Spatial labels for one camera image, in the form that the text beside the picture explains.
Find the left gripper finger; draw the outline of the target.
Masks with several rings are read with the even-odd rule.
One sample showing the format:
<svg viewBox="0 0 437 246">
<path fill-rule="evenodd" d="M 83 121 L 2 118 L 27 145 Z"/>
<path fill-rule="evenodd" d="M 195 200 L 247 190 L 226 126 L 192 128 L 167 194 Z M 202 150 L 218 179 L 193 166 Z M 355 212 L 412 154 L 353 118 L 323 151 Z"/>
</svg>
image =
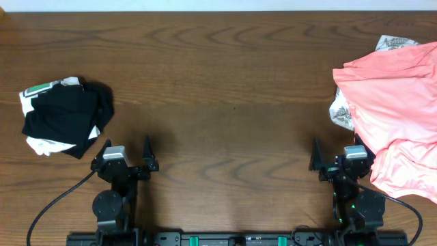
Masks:
<svg viewBox="0 0 437 246">
<path fill-rule="evenodd" d="M 104 151 L 108 148 L 111 147 L 112 143 L 110 139 L 107 139 L 105 141 L 105 143 L 103 144 L 102 148 L 100 149 L 100 151 L 98 152 L 98 154 L 96 155 L 95 159 L 96 160 L 102 160 L 103 159 L 103 155 L 104 155 Z"/>
<path fill-rule="evenodd" d="M 142 159 L 144 161 L 153 161 L 156 159 L 151 147 L 150 137 L 148 135 L 145 137 Z"/>
</svg>

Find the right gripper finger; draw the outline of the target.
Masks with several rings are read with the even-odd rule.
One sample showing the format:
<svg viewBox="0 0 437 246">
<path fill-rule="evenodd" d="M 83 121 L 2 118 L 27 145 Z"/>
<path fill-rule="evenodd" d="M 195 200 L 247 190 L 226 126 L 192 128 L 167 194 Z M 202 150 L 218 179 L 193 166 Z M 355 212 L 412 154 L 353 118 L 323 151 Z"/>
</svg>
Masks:
<svg viewBox="0 0 437 246">
<path fill-rule="evenodd" d="M 309 162 L 309 170 L 317 171 L 324 166 L 324 158 L 317 138 L 313 140 L 313 147 L 311 151 L 311 158 Z"/>
<path fill-rule="evenodd" d="M 375 154 L 370 150 L 370 148 L 364 143 L 358 133 L 354 134 L 354 143 L 356 146 L 363 146 L 366 150 L 368 157 L 375 157 Z"/>
</svg>

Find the pink t-shirt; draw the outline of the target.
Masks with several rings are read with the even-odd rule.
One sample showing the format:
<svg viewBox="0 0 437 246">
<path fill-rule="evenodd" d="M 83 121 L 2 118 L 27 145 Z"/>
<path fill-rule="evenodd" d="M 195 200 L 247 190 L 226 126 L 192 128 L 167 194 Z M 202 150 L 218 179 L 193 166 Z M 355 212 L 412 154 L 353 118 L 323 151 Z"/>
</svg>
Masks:
<svg viewBox="0 0 437 246">
<path fill-rule="evenodd" d="M 375 51 L 333 69 L 355 133 L 375 154 L 371 183 L 436 201 L 436 43 Z"/>
</svg>

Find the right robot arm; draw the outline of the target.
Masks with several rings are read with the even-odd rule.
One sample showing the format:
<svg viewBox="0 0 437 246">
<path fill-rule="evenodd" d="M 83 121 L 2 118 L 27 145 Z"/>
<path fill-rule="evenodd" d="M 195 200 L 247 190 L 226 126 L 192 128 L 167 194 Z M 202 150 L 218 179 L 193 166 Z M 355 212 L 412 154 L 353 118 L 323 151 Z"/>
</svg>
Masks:
<svg viewBox="0 0 437 246">
<path fill-rule="evenodd" d="M 375 155 L 358 135 L 343 154 L 327 161 L 317 139 L 313 140 L 309 169 L 320 182 L 333 185 L 333 214 L 341 227 L 324 237 L 325 245 L 380 245 L 377 230 L 384 224 L 386 199 L 376 191 L 359 187 L 373 165 Z"/>
</svg>

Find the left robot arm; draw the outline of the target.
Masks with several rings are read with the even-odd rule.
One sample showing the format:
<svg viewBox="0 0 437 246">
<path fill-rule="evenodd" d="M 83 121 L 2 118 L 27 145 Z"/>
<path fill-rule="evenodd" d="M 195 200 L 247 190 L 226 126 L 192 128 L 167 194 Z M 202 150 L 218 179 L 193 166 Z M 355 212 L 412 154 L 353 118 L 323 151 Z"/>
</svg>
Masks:
<svg viewBox="0 0 437 246">
<path fill-rule="evenodd" d="M 129 166 L 126 149 L 113 146 L 108 139 L 91 162 L 91 170 L 111 185 L 93 200 L 92 210 L 97 218 L 98 245 L 147 245 L 150 241 L 135 226 L 138 182 L 148 181 L 159 170 L 150 138 L 146 137 L 140 166 Z"/>
</svg>

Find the white fern print cloth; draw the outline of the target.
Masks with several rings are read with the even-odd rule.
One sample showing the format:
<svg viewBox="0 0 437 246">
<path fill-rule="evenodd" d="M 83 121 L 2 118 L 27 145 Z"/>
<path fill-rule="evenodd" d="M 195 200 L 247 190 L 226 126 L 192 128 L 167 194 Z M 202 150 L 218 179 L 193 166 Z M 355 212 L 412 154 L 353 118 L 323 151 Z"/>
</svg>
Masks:
<svg viewBox="0 0 437 246">
<path fill-rule="evenodd" d="M 390 51 L 416 45 L 420 45 L 420 43 L 410 38 L 381 35 L 375 47 L 375 52 Z M 348 102 L 339 87 L 337 87 L 335 99 L 329 107 L 329 115 L 334 124 L 354 131 L 354 123 Z"/>
</svg>

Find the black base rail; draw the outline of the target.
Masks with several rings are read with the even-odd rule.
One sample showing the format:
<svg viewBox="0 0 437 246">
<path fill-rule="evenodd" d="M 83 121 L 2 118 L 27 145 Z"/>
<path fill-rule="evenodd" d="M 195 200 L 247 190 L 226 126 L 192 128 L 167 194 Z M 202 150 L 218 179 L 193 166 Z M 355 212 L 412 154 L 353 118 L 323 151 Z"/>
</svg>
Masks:
<svg viewBox="0 0 437 246">
<path fill-rule="evenodd" d="M 355 233 L 340 240 L 333 233 L 295 231 L 290 234 L 186 234 L 161 232 L 155 235 L 130 234 L 71 234 L 67 246 L 149 245 L 149 246 L 292 246 L 292 245 L 407 245 L 404 233 Z"/>
</svg>

